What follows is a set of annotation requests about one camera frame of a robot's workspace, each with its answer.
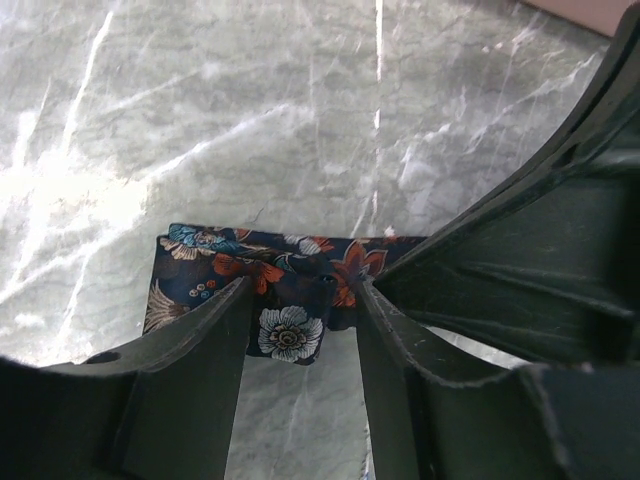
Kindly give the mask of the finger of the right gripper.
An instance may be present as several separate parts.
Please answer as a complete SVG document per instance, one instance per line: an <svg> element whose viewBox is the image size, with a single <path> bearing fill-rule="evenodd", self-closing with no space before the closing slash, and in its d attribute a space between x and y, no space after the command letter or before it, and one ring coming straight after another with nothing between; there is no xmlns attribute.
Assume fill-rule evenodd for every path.
<svg viewBox="0 0 640 480"><path fill-rule="evenodd" d="M515 173L390 267L397 313L532 362L639 360L639 8Z"/></svg>

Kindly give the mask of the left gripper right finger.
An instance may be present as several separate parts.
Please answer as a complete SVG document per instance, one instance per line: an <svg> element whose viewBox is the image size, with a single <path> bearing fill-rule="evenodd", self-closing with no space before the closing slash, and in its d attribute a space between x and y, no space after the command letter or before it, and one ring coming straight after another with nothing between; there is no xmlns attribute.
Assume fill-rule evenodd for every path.
<svg viewBox="0 0 640 480"><path fill-rule="evenodd" d="M357 289L357 342L381 479L635 479L639 369L504 369Z"/></svg>

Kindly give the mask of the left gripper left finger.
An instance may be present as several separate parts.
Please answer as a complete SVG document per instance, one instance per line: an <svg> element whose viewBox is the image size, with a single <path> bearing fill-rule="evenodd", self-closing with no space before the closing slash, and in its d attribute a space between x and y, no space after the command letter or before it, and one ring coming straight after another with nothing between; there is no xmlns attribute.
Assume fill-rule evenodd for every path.
<svg viewBox="0 0 640 480"><path fill-rule="evenodd" d="M5 479L220 479L250 329L233 281L163 328L81 364L1 362Z"/></svg>

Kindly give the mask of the dark floral patterned necktie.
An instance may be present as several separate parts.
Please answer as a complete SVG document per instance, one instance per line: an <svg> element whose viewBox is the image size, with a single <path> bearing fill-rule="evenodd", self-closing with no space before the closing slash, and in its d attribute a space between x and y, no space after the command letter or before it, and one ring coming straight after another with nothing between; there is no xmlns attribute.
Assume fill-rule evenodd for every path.
<svg viewBox="0 0 640 480"><path fill-rule="evenodd" d="M157 238L143 330L168 325L248 277L254 288L248 355L307 366L327 331L355 326L355 287L421 241L173 223Z"/></svg>

